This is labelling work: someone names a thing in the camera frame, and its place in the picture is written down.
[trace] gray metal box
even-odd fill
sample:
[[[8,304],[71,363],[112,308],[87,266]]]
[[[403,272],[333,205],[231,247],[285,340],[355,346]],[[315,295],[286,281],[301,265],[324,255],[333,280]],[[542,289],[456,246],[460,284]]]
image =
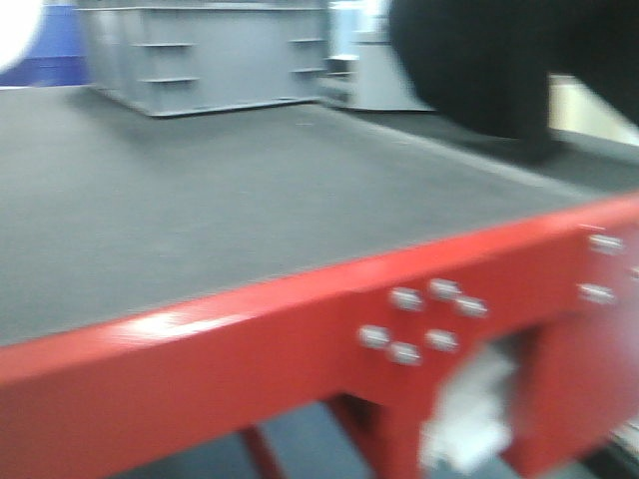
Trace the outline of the gray metal box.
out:
[[[154,117],[315,100],[323,0],[79,0],[95,87]]]

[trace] white light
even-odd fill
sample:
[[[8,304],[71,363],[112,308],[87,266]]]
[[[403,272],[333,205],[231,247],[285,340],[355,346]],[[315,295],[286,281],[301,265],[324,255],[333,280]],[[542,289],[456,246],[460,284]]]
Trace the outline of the white light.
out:
[[[42,22],[42,0],[0,0],[0,72],[22,60]]]

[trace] blue wall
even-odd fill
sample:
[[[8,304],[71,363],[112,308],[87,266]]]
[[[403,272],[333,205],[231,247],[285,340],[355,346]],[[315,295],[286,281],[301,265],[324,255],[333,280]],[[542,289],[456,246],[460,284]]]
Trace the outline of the blue wall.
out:
[[[37,38],[21,63],[0,73],[1,86],[52,87],[89,83],[78,13],[71,5],[44,7]]]

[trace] bolt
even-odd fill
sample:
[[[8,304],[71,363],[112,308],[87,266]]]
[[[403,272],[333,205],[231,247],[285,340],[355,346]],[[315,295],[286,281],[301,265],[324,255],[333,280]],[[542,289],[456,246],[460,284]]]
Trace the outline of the bolt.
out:
[[[362,326],[357,332],[359,343],[370,349],[384,349],[390,343],[388,329],[381,326]]]
[[[390,302],[403,311],[422,311],[423,300],[416,289],[396,287],[390,292]]]
[[[455,300],[457,312],[468,317],[486,317],[488,306],[476,297],[460,296]]]
[[[625,244],[621,238],[592,235],[590,237],[590,248],[602,254],[617,255],[623,252]]]
[[[448,279],[432,279],[429,290],[430,295],[440,301],[452,301],[461,294],[459,284]]]
[[[586,301],[596,304],[614,304],[617,302],[617,296],[609,287],[590,283],[579,284],[578,286],[580,297]]]
[[[390,345],[390,360],[402,366],[419,366],[421,364],[421,354],[417,346],[407,342],[394,342]]]
[[[427,332],[426,343],[433,349],[444,352],[454,352],[459,347],[457,335],[442,329],[432,329]]]

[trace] gray mat surface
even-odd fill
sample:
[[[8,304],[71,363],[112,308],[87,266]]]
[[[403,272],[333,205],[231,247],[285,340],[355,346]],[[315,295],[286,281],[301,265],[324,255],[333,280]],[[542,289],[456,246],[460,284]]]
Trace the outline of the gray mat surface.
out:
[[[599,192],[319,106],[152,120],[0,92],[0,345]]]

